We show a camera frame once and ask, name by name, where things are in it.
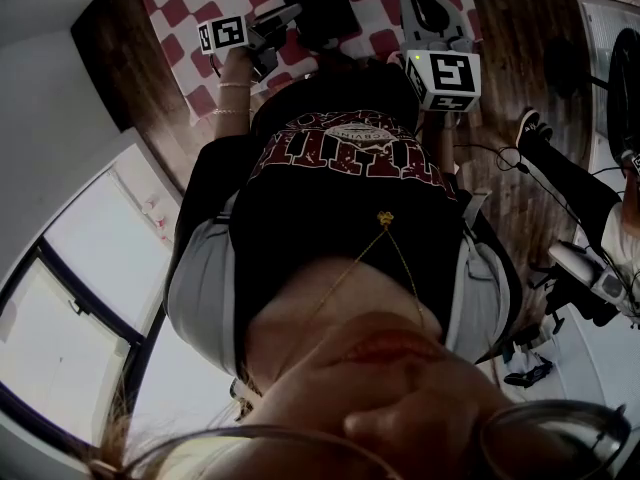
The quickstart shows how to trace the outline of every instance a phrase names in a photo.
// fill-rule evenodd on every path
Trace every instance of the bracelet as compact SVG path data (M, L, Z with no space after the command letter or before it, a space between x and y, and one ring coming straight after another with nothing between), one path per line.
M216 108L213 110L213 112L211 112L212 114L217 114L217 115L222 115L222 116L226 116L226 115L240 115L240 114L249 114L251 112L250 109L247 110L237 110L237 109L233 109L233 108Z
M251 84L243 84L239 82L220 82L218 87L242 87L245 89L251 89Z

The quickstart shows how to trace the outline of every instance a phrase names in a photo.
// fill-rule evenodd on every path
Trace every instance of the window frame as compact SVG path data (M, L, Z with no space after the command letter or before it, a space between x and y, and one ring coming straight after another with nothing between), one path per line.
M0 316L18 285L36 260L40 260L62 287L73 297L81 313L94 316L111 332L127 341L129 354L124 363L115 396L111 400L109 418L133 414L138 392L166 317L162 304L158 307L145 337L109 308L60 258L41 235L13 270L0 289ZM30 407L0 381L0 411L25 430L64 453L82 458L97 447L72 435Z

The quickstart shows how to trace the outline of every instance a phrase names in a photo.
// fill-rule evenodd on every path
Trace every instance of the gold necklace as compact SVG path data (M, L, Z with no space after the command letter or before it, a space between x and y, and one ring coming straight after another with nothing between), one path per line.
M394 216L391 214L391 212L379 212L378 213L378 221L380 222L380 225L383 228L382 231L380 232L380 234L377 237L375 237L373 239L373 241L365 248L365 250L362 251L360 256L358 256L354 260L354 262L351 265L349 265L349 267L347 267L347 269L342 274L340 274L338 279L336 279L336 281L331 285L331 288L329 288L327 290L327 292L320 299L318 304L316 304L315 308L313 309L313 311L311 312L309 317L306 319L306 321L303 323L302 327L305 327L306 325L308 325L309 322L311 321L311 319L318 314L318 312L326 304L326 302L329 299L329 297L331 297L331 295L333 295L333 293L343 283L343 281L347 278L347 276L353 271L353 269L356 267L356 265L358 263L360 263L360 260L362 260L364 255L367 254L376 243L378 243L378 240L380 240L384 235L388 235L389 238L391 239L391 242L393 243L393 246L395 247L396 251L398 252L398 256L400 256L400 260L402 261L402 265L404 266L404 269L405 269L407 275L409 276L409 281L411 282L411 289L413 290L413 297L414 297L414 301L415 301L415 304L416 304L416 310L418 311L418 315L420 317L420 327L422 329L424 329L424 311L420 307L420 300L418 299L418 291L416 290L416 285L413 282L413 276L411 275L411 272L409 271L409 266L407 265L407 262L405 261L404 256L402 256L402 253L400 252L400 247L398 247L398 244L395 241L395 239L393 238L393 235L391 234L391 231L389 231L389 226L391 225L393 219L394 219ZM278 370L278 373L276 374L274 382L275 382L275 380L279 379L280 376L282 375L282 371L284 370L284 367L287 365L287 363L291 359L291 356L293 356L293 353L296 351L296 349L300 345L300 341L302 340L302 336L303 335L304 335L304 333L300 332L300 334L299 334L300 337L296 340L296 342L294 343L293 347L291 347L291 349L289 350L289 352L285 356L285 358L284 358L284 360L282 362L282 365L280 366L280 369Z

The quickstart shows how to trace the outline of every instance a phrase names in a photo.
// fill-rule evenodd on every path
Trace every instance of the nose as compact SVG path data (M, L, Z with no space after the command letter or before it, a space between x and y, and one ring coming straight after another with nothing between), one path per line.
M347 438L378 454L405 479L466 478L476 454L478 407L420 390L392 406L349 414Z

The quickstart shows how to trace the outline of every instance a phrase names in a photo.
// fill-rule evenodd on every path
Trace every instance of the lips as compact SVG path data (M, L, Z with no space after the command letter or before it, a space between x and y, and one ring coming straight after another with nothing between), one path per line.
M407 357L435 361L444 357L435 344L411 331L380 331L368 336L344 354L339 362L391 363Z

